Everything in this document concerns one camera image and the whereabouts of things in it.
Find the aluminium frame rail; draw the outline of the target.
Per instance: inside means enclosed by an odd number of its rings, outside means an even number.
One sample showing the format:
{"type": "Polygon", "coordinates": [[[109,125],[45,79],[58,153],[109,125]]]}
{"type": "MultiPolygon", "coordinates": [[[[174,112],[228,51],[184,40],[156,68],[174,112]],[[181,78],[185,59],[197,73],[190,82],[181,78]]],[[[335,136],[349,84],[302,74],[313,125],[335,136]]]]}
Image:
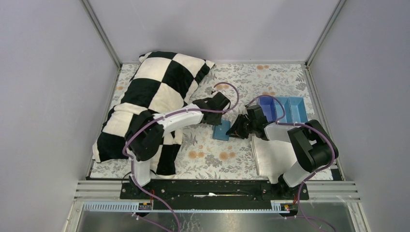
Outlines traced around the aluminium frame rail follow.
{"type": "Polygon", "coordinates": [[[367,232],[352,181],[308,181],[283,197],[267,180],[80,180],[67,231],[367,232]]]}

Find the white folded towel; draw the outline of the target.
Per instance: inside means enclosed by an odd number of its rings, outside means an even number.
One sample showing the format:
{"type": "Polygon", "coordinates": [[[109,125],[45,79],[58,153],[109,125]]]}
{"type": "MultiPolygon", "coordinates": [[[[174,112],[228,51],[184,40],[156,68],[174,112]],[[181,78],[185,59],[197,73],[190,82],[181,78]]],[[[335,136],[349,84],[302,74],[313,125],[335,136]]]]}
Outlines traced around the white folded towel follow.
{"type": "Polygon", "coordinates": [[[280,175],[287,172],[297,161],[290,142],[281,140],[265,141],[256,136],[251,140],[257,175],[268,178],[272,184],[278,183],[280,175]]]}

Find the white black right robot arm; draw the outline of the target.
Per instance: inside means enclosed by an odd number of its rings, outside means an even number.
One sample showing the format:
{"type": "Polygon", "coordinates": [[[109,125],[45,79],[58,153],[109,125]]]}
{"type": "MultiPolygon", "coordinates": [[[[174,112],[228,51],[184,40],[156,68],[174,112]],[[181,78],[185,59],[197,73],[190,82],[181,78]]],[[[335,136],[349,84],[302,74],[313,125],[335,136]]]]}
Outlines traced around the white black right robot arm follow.
{"type": "Polygon", "coordinates": [[[307,181],[338,157],[338,148],[319,121],[269,120],[259,105],[247,107],[247,113],[239,115],[226,134],[241,139],[252,135],[258,174],[283,188],[307,181]]]}

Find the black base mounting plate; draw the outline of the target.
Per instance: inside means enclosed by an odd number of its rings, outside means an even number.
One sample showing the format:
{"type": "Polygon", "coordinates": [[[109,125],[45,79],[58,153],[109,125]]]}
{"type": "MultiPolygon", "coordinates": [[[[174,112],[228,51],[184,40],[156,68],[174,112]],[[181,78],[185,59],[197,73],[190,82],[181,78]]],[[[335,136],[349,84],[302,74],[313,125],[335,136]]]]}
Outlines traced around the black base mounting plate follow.
{"type": "Polygon", "coordinates": [[[267,180],[154,179],[141,189],[132,181],[122,183],[120,199],[147,200],[155,210],[268,210],[271,201],[294,203],[309,195],[307,187],[286,192],[267,180]]]}

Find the blue card holder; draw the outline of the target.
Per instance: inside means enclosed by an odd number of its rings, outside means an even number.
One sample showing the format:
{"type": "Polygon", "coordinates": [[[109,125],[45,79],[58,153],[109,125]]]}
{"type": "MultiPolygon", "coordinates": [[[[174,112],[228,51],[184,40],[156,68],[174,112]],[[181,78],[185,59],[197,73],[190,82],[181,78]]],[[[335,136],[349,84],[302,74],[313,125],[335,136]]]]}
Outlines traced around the blue card holder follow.
{"type": "Polygon", "coordinates": [[[222,120],[220,125],[213,126],[212,138],[215,140],[229,141],[229,135],[226,133],[231,128],[231,122],[229,120],[222,120]]]}

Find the blue three-compartment tray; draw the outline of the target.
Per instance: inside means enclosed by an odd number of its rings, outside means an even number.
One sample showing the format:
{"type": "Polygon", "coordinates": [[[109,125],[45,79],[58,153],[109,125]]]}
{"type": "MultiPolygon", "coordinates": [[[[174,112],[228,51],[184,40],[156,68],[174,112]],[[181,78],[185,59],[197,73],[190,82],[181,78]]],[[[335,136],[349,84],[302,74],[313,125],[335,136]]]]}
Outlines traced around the blue three-compartment tray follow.
{"type": "Polygon", "coordinates": [[[277,97],[279,101],[270,97],[260,97],[257,103],[261,106],[268,122],[279,120],[281,123],[306,123],[308,116],[302,97],[277,97]]]}

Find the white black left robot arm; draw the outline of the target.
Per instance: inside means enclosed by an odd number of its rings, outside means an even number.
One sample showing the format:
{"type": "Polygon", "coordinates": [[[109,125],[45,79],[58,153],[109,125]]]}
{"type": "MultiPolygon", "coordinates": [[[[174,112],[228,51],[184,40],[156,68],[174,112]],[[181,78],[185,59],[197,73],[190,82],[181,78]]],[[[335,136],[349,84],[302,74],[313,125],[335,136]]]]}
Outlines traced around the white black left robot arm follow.
{"type": "Polygon", "coordinates": [[[150,160],[163,144],[172,143],[176,130],[201,123],[220,125],[222,115],[230,106],[230,100],[217,92],[211,98],[195,100],[168,113],[141,112],[131,122],[123,148],[123,154],[131,159],[131,180],[141,187],[148,184],[151,181],[150,160]]]}

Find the black white checkered pillow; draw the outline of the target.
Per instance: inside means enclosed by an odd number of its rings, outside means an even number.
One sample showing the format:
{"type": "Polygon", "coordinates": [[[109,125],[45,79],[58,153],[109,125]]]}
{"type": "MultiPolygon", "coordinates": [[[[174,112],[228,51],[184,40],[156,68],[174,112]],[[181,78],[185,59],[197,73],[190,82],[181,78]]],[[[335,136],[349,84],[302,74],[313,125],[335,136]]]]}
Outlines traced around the black white checkered pillow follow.
{"type": "Polygon", "coordinates": [[[186,106],[214,62],[181,53],[154,51],[139,57],[140,66],[119,103],[108,112],[92,146],[97,163],[125,159],[122,149],[133,120],[143,111],[168,113],[186,106]]]}

